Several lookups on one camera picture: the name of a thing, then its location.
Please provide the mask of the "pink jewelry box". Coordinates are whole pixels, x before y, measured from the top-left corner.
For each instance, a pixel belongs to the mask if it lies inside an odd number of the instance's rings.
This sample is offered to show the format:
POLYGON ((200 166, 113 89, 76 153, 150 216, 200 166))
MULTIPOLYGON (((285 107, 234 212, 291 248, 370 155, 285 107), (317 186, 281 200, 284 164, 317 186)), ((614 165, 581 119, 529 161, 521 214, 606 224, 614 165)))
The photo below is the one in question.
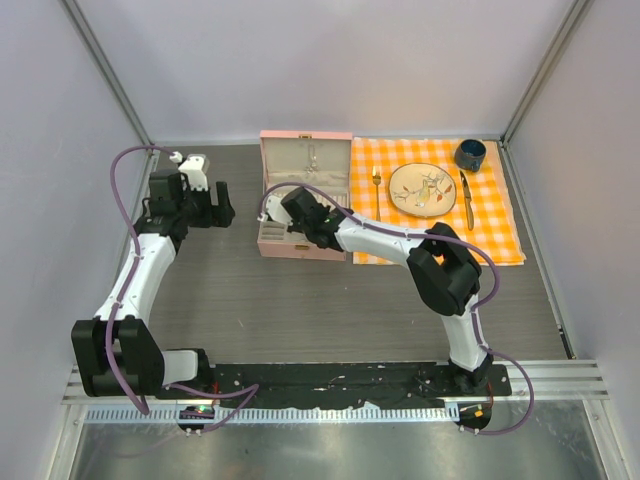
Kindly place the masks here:
MULTIPOLYGON (((260 133, 264 188, 285 182, 270 194, 283 198, 295 182, 312 185, 341 206, 350 205, 350 167, 353 134, 293 130, 260 133)), ((261 223, 257 245, 263 257, 344 261, 346 254, 320 249, 303 234, 288 232, 276 222, 261 223)))

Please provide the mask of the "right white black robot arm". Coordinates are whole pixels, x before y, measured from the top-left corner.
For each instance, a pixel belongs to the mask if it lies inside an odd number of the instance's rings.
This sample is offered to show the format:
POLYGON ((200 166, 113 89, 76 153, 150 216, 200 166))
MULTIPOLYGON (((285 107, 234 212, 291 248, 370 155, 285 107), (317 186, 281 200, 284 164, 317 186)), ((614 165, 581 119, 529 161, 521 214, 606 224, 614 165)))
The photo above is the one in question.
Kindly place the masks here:
POLYGON ((303 186, 281 199, 269 196, 265 213, 321 249, 366 253, 406 268, 422 302, 443 321, 455 389, 472 395, 488 383, 493 355, 477 316, 481 266, 472 246, 451 227, 441 222, 428 230, 391 226, 323 205, 303 186))

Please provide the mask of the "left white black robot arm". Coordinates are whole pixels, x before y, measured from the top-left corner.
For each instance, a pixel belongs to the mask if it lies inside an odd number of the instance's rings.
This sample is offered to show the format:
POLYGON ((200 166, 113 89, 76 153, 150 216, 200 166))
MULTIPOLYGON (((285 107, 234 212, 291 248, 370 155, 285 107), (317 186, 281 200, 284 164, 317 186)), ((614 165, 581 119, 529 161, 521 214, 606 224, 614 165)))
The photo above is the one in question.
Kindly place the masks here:
POLYGON ((201 348, 163 351, 148 328, 160 284, 192 228, 227 228, 235 211, 228 186, 206 185, 203 174, 160 170, 149 177, 136 237, 107 300, 90 320, 79 320, 71 340, 85 393, 122 396, 125 381, 134 396, 167 397, 178 384, 190 398, 205 397, 213 385, 201 348))

